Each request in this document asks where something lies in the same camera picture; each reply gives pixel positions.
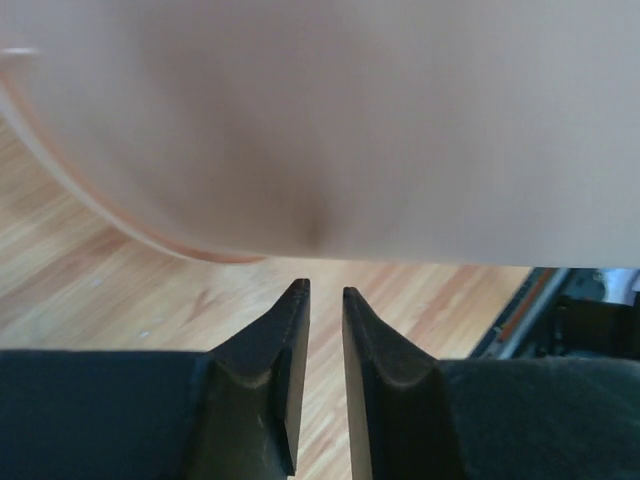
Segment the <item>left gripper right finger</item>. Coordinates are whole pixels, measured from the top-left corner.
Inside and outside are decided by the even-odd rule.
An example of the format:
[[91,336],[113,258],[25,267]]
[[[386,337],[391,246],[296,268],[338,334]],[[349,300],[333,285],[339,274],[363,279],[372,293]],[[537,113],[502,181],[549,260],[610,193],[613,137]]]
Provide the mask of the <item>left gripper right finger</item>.
[[639,365],[439,360],[343,292],[356,479],[635,479]]

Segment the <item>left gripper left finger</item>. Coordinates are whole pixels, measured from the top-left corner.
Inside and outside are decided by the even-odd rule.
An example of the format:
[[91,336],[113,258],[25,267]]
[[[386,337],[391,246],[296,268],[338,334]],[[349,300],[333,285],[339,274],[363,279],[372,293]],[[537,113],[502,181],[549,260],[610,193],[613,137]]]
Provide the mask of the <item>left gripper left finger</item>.
[[310,283],[210,351],[5,350],[5,479],[295,473]]

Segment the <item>orange plastic bucket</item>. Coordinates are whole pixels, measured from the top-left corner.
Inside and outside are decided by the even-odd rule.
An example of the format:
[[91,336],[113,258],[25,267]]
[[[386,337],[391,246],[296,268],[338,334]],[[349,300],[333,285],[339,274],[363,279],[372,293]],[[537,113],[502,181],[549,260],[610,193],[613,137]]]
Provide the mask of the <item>orange plastic bucket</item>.
[[635,1],[5,1],[1,112],[183,257],[639,263]]

